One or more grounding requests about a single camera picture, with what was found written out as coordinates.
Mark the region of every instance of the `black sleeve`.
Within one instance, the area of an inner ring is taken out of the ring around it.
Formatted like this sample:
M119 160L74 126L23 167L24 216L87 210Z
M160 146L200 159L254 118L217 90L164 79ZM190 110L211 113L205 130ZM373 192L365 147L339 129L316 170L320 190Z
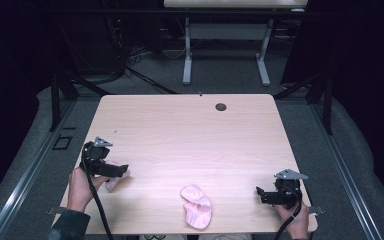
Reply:
M52 226L49 240L84 239L89 220L89 215L67 209Z

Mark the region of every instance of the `wooden surface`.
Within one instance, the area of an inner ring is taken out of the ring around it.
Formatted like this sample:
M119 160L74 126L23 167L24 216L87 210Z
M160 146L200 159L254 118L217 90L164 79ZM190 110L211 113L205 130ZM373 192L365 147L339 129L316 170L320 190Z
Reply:
M307 0L165 0L172 8L304 8Z
M227 109L216 110L218 103ZM255 187L275 191L275 173L299 171L270 95L105 96L85 142L96 136L114 144L106 160L131 170L112 193L98 192L114 234L277 232L277 212ZM190 184L212 204L204 230L185 222L180 191ZM66 201L67 192L61 206ZM86 213L87 233L104 234L94 201ZM309 229L316 228L311 216Z

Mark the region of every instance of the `hand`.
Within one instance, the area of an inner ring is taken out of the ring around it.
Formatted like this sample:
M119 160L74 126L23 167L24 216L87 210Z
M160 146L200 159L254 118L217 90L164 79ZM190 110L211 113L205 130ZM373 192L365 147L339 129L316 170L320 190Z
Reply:
M295 207L292 207L291 209L286 209L282 205L275 205L274 207L279 213L282 221L285 222L288 218L292 216L295 209L298 207L298 204ZM289 232L289 235L292 239L307 238L309 221L308 214L309 210L307 205L301 202L301 211L299 212L298 216L286 227L286 230Z
M84 212L86 206L92 200L92 192L87 181L86 173L81 168L75 168L69 177L67 209ZM92 177L92 183L96 191L109 177Z

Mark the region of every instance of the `black hole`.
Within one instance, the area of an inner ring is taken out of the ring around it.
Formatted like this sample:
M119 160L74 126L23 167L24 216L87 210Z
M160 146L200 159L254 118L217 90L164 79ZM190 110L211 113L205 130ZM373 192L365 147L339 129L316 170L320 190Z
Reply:
M224 103L217 103L217 105L216 105L216 109L217 110L219 110L219 111L224 111L224 110L226 110L226 104L224 104Z

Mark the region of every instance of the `black metal frame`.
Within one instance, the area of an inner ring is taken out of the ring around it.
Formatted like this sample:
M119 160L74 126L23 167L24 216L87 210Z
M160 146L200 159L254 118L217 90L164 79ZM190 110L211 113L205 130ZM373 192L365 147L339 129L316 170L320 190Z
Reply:
M268 9L78 9L78 10L66 10L66 9L39 9L34 8L31 5L25 5L25 10L30 14L39 15L82 15L82 16L102 16L102 17L182 17L182 18L200 18L200 17L212 17L212 18L246 18L246 19L273 19L273 20L306 20L306 21L343 21L350 14L349 12L292 12L292 11L270 11ZM333 67L328 69L335 69L337 65L331 62ZM61 88L62 92L69 100L76 100L78 97L77 91L74 89L70 79L86 86L92 91L98 93L101 96L110 94L109 92L102 90L87 80L71 73L67 70L61 70L59 65L57 66L55 77L52 83L52 101L53 101L53 124L51 131L59 123L59 99L58 89ZM313 87L307 94L308 103L317 103L322 96L324 96L324 110L323 110L323 124L326 131L332 134L330 128L331 117L331 104L332 104L332 72L327 71L322 74L310 77L291 88L275 95L275 99L281 99L290 93L298 90L302 86L312 83Z

